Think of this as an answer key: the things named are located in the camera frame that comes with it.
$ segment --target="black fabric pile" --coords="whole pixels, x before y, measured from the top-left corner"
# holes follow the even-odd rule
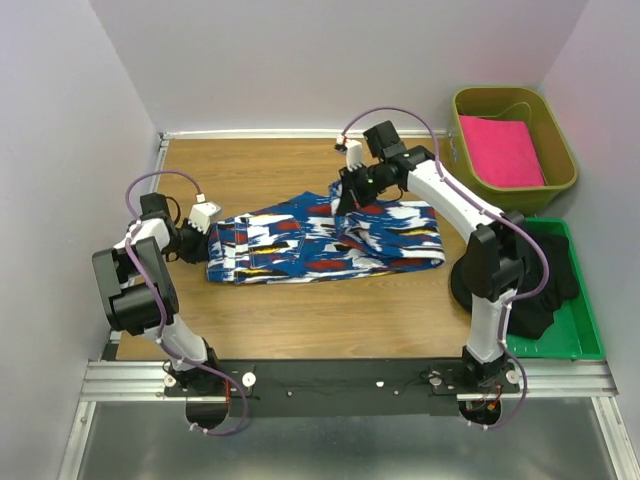
[[[513,304],[508,332],[520,337],[539,339],[553,325],[553,312],[562,307],[565,300],[576,298],[580,285],[573,274],[569,257],[569,240],[561,235],[532,233],[549,261],[549,282],[544,290],[533,298]],[[451,292],[460,305],[471,311],[471,292],[462,281],[461,261],[451,272]],[[542,279],[542,264],[532,252],[531,268],[525,275],[519,292],[528,292],[538,286]]]

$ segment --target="pink cloth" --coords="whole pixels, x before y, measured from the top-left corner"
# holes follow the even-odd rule
[[[476,174],[494,187],[542,187],[544,177],[524,122],[460,115]]]

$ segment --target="dark gray panel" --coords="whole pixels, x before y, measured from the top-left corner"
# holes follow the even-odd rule
[[[590,399],[533,399],[504,429],[460,418],[255,419],[244,432],[190,432],[183,406],[99,405],[86,480],[606,480],[615,478]]]

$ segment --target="wooden table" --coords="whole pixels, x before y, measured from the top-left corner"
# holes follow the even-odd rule
[[[426,139],[407,141],[430,146]],[[448,161],[445,142],[443,160]],[[294,197],[325,194],[344,158],[331,140],[172,140],[165,168],[193,175],[224,218]],[[175,197],[184,214],[193,186],[165,175],[160,192]],[[386,194],[389,198],[396,191]],[[453,300],[448,277],[464,242],[441,217],[447,264],[382,277],[296,285],[220,285],[205,266],[169,264],[180,314],[221,358],[354,358],[458,356],[471,317]],[[165,355],[148,340],[123,335],[118,359]]]

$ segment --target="gray wall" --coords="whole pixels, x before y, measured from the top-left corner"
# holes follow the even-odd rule
[[[446,127],[469,84],[538,85],[586,0],[91,0],[156,127]],[[415,126],[400,117],[399,127]]]
[[[91,254],[128,220],[155,128],[86,0],[0,16],[0,477],[57,477],[107,323]]]
[[[593,300],[620,407],[640,452],[640,57],[636,0],[591,0],[543,83],[580,166],[564,216]]]

